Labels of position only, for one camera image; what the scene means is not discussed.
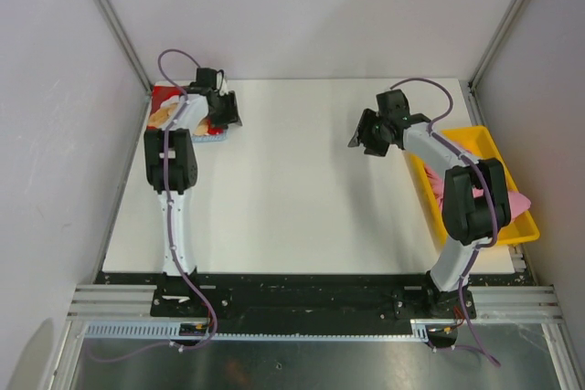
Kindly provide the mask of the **blue printed t shirt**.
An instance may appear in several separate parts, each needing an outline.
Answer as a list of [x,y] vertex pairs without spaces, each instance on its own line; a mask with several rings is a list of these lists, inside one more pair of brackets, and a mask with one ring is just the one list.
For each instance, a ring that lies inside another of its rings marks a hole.
[[206,131],[205,133],[194,133],[191,136],[193,143],[202,142],[224,142],[228,138],[228,129]]

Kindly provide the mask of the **red t shirt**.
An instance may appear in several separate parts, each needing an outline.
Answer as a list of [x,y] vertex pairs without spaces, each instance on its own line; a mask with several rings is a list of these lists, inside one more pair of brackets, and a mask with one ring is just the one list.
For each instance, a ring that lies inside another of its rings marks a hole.
[[[148,129],[163,129],[175,115],[179,102],[183,99],[179,89],[169,85],[156,85],[151,99],[151,110],[146,123]],[[194,133],[205,133],[214,130],[210,127],[210,119],[205,118],[195,125],[194,116],[184,116],[185,124],[179,128],[188,128]]]

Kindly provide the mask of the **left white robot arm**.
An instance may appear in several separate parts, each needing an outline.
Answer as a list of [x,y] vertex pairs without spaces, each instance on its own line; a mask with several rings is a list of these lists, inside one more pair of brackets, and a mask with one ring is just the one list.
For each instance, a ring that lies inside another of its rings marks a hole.
[[196,142],[220,142],[242,124],[236,93],[225,72],[196,69],[186,85],[156,86],[144,131],[146,180],[157,193],[164,222],[163,273],[193,277],[197,271],[190,236],[190,197],[198,180]]

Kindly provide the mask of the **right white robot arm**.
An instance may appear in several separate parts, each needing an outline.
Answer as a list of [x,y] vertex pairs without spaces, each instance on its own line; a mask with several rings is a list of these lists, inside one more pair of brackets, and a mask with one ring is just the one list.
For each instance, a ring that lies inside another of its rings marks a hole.
[[362,112],[348,146],[362,146],[364,154],[376,157],[397,146],[442,175],[441,218],[447,238],[421,295],[422,309],[442,318],[456,300],[463,300],[480,250],[492,247],[511,221],[505,168],[498,159],[478,158],[433,130],[429,118],[410,112],[401,90],[379,93],[376,100],[375,110]]

